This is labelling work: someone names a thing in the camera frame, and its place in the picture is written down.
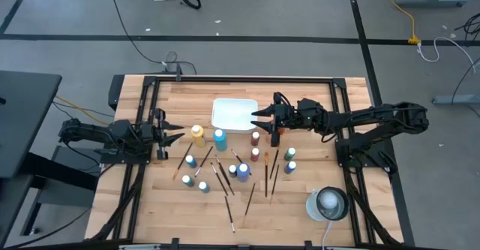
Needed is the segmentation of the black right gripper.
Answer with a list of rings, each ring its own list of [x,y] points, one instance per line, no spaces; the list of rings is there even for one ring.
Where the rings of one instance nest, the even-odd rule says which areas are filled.
[[[261,122],[251,121],[250,123],[271,134],[271,145],[278,146],[280,143],[281,129],[291,128],[296,121],[296,112],[293,105],[281,92],[275,92],[273,95],[274,104],[265,109],[252,112],[252,116],[270,117],[273,115],[273,121]]]

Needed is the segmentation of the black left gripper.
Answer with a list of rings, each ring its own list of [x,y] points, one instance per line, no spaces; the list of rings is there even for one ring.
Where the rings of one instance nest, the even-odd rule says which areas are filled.
[[[183,126],[170,124],[168,121],[164,121],[165,112],[157,108],[154,110],[154,119],[157,120],[157,125],[154,125],[152,122],[142,122],[140,125],[141,130],[141,139],[142,142],[146,145],[158,145],[157,150],[157,159],[158,160],[167,160],[168,152],[165,149],[165,146],[171,146],[177,139],[184,136],[184,133],[166,135],[164,130],[173,131],[183,129]]]

